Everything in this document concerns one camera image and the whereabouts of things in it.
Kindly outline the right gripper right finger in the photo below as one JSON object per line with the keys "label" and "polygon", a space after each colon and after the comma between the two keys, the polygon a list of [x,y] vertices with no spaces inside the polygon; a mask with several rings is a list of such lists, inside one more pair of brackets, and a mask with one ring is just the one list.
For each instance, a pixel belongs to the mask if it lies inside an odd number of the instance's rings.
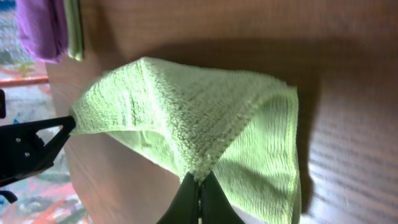
{"label": "right gripper right finger", "polygon": [[213,172],[200,187],[203,224],[244,224],[234,211]]}

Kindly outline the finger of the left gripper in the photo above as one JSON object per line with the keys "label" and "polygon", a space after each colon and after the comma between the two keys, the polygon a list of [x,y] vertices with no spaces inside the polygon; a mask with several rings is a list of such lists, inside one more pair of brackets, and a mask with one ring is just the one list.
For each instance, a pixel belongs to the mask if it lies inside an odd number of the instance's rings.
{"label": "finger of the left gripper", "polygon": [[[71,116],[1,126],[1,186],[51,168],[75,126]],[[37,134],[55,127],[60,130],[47,143]]]}

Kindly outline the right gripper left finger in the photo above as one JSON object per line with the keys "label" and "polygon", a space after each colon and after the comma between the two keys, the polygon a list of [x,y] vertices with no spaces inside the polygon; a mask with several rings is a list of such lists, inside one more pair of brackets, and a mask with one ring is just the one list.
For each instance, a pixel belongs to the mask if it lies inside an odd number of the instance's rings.
{"label": "right gripper left finger", "polygon": [[199,184],[187,172],[174,199],[157,224],[198,224]]}

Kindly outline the green microfibre cloth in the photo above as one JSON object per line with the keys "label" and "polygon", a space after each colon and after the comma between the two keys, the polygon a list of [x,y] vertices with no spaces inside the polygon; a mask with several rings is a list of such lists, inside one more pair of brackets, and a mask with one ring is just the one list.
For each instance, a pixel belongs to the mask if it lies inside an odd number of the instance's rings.
{"label": "green microfibre cloth", "polygon": [[272,76],[143,57],[71,106],[74,135],[107,133],[179,177],[213,172],[227,199],[267,223],[298,223],[297,89]]}

